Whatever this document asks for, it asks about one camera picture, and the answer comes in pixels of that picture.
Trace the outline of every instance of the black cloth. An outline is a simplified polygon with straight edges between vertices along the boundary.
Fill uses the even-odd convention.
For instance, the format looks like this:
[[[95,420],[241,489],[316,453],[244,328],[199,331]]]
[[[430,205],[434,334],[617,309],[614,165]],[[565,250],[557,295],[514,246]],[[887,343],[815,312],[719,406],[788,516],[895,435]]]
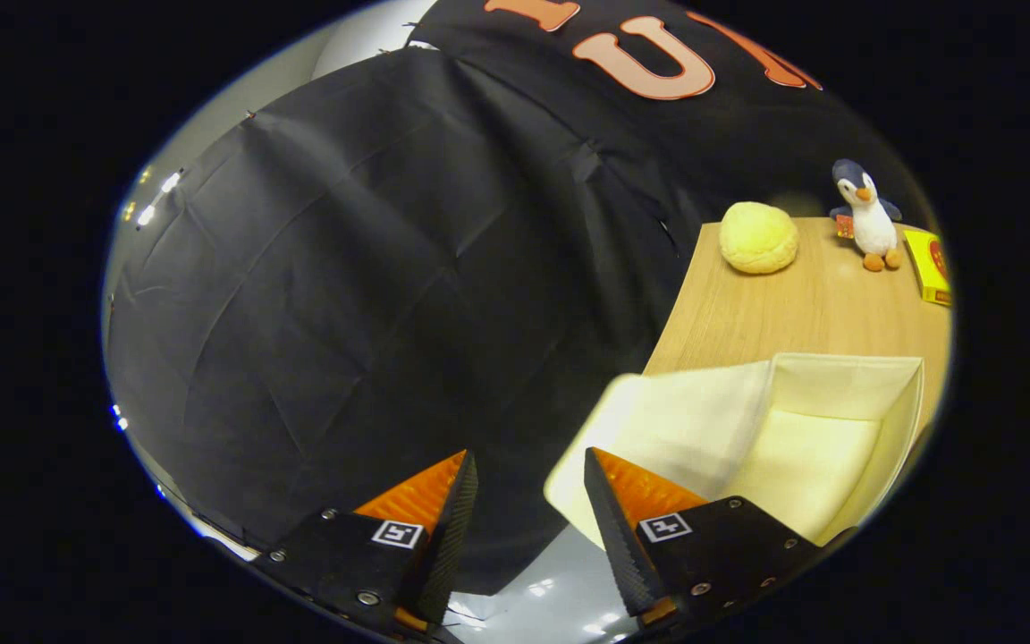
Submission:
[[[645,13],[710,62],[710,92],[634,97],[570,55]],[[836,205],[843,156],[927,213],[829,94],[679,15],[607,1],[544,33],[441,0],[414,32],[440,50],[317,78],[186,164],[119,269],[106,369],[196,511],[265,547],[471,448],[455,589],[493,594],[563,529],[547,474],[646,366],[702,223],[783,191]]]

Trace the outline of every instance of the wooden tabletop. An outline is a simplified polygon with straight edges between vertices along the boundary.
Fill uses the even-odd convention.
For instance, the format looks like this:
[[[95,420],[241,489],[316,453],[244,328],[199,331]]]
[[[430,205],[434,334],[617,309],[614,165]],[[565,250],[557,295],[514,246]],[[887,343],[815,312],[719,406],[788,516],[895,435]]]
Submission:
[[[829,217],[794,217],[796,260],[774,274],[745,274],[723,260],[720,224],[702,226],[686,280],[643,374],[769,360],[782,351],[921,355],[920,436],[943,393],[952,310],[920,299],[916,268],[897,224],[904,262],[872,273]]]

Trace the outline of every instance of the penguin's orange feet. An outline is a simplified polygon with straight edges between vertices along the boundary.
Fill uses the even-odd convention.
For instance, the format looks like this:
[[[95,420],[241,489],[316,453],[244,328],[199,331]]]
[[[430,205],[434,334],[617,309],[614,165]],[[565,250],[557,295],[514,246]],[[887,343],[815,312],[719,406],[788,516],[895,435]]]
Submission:
[[[885,261],[877,253],[867,253],[865,255],[865,268],[876,273],[885,268]]]
[[[890,251],[885,253],[885,265],[888,268],[900,268],[900,251],[897,248],[890,248]]]

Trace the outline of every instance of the stuffed penguin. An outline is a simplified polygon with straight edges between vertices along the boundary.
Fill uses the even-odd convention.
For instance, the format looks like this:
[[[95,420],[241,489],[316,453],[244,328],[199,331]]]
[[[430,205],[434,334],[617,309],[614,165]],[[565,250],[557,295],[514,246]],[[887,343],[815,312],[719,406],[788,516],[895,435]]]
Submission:
[[[833,164],[833,182],[847,207],[833,208],[829,216],[853,215],[853,238],[865,253],[869,270],[899,268],[900,243],[893,221],[902,219],[895,205],[880,199],[869,173],[856,162],[838,160]]]

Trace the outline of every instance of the yellow bread roll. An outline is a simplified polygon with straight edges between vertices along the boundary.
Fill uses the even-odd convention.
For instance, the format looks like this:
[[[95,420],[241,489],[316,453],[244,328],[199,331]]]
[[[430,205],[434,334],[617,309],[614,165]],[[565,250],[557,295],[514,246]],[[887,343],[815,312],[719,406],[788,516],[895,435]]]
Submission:
[[[774,273],[797,253],[797,227],[782,208],[739,201],[722,216],[718,232],[722,257],[744,273]]]

